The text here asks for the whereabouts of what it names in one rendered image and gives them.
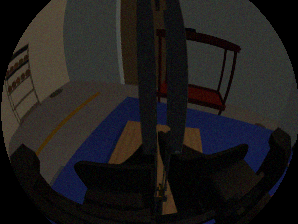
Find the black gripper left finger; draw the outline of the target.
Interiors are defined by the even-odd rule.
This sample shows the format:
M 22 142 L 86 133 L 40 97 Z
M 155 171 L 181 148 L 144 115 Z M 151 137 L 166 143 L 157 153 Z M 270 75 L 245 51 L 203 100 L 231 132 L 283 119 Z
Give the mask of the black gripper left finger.
M 142 143 L 138 151 L 122 164 L 93 163 L 77 161 L 74 171 L 86 188 L 120 190 L 120 192 L 140 192 L 144 194 L 145 208 L 154 212 L 154 155 L 142 155 Z

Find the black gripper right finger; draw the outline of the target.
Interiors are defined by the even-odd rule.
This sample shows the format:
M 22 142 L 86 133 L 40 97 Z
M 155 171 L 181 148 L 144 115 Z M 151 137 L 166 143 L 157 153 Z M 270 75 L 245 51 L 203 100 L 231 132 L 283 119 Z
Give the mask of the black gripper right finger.
M 160 143 L 160 156 L 165 167 L 165 135 L 164 131 L 158 131 L 158 143 Z M 170 155 L 168 181 L 172 190 L 174 204 L 177 212 L 189 210 L 189 202 L 196 196 L 202 181 L 210 172 L 225 168 L 235 161 L 245 159 L 249 151 L 249 145 L 239 144 L 225 151 L 205 155 L 196 149 L 182 148 L 181 155 Z

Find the wooden board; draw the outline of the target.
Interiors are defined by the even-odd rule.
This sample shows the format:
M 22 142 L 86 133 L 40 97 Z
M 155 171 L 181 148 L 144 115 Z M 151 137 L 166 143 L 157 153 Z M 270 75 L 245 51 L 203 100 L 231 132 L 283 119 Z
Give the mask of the wooden board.
M 170 131 L 169 125 L 157 124 L 158 131 L 164 131 L 165 133 Z M 122 164 L 126 159 L 129 159 L 130 155 L 138 151 L 142 143 L 141 139 L 141 121 L 126 121 L 124 131 L 122 131 L 120 137 L 118 137 L 118 143 L 114 145 L 112 156 L 108 164 Z M 184 144 L 186 147 L 196 149 L 196 151 L 202 151 L 200 128 L 185 128 Z M 162 163 L 160 151 L 157 152 L 157 186 L 162 184 L 162 169 L 164 169 L 164 163 Z M 177 212 L 176 204 L 174 204 L 174 198 L 172 190 L 170 190 L 169 181 L 166 181 L 165 194 L 168 194 L 168 200 L 162 202 L 162 214 L 173 214 Z

